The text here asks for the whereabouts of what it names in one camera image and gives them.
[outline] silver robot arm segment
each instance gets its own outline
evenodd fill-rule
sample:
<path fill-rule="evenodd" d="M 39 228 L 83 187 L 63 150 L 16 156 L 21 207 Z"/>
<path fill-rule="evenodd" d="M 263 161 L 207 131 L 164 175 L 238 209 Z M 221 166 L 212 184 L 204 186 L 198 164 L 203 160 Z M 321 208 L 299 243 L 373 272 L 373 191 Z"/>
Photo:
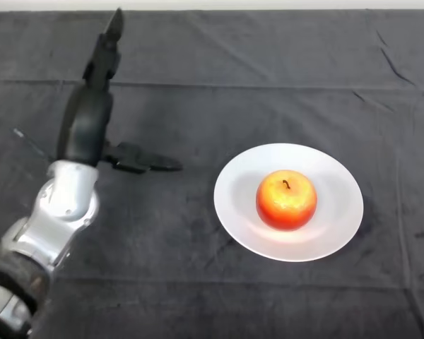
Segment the silver robot arm segment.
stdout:
<path fill-rule="evenodd" d="M 94 190 L 96 168 L 59 160 L 49 167 L 49 174 L 54 177 L 40 189 L 31 216 L 16 222 L 1 243 L 51 274 L 76 234 L 96 218 L 99 199 Z"/>

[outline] tablecloth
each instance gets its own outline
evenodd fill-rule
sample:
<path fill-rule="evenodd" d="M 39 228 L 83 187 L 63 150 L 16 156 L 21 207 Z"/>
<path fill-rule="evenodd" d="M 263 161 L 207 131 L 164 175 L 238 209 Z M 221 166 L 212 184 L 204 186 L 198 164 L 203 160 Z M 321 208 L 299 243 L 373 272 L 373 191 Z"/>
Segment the tablecloth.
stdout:
<path fill-rule="evenodd" d="M 0 236 L 47 180 L 110 15 L 0 13 Z M 125 18 L 109 138 L 185 168 L 99 166 L 100 215 L 33 338 L 424 338 L 424 11 Z M 272 261 L 220 225 L 220 170 L 265 143 L 311 146 L 353 174 L 365 212 L 342 250 Z"/>

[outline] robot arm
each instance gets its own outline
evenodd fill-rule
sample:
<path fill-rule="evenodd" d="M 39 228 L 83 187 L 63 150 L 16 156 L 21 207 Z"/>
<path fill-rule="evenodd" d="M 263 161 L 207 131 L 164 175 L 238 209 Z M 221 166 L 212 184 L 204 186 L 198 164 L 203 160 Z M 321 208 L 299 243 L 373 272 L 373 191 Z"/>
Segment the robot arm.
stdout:
<path fill-rule="evenodd" d="M 73 238 L 98 215 L 94 186 L 99 161 L 135 173 L 182 168 L 176 160 L 129 143 L 113 147 L 105 139 L 113 106 L 108 89 L 120 60 L 117 42 L 123 24 L 118 9 L 99 35 L 84 82 L 69 98 L 57 161 L 49 166 L 51 179 L 40 189 L 31 216 L 17 221 L 1 240 L 0 339 L 31 334 L 33 318 L 44 304 L 54 272 L 68 255 Z"/>

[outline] apple stem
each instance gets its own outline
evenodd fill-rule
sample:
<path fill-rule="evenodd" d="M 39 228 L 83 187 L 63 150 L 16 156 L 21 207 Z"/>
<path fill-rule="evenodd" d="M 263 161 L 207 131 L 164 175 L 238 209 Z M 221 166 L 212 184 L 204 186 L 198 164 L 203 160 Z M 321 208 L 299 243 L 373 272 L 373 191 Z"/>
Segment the apple stem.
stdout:
<path fill-rule="evenodd" d="M 288 189 L 290 189 L 290 186 L 287 180 L 283 180 L 283 184 L 285 184 L 288 187 Z"/>

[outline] dark gray cloth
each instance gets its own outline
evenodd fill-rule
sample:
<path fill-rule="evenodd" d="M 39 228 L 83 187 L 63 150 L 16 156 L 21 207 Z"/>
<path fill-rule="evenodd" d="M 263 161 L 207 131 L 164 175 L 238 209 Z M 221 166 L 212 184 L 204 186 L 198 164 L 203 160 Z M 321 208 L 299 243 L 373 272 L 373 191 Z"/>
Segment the dark gray cloth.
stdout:
<path fill-rule="evenodd" d="M 125 14 L 110 139 L 185 170 L 100 166 L 100 216 L 34 338 L 424 338 L 424 11 Z M 109 17 L 0 13 L 0 235 L 30 213 Z M 271 261 L 221 227 L 218 173 L 265 143 L 351 171 L 365 213 L 342 250 Z"/>

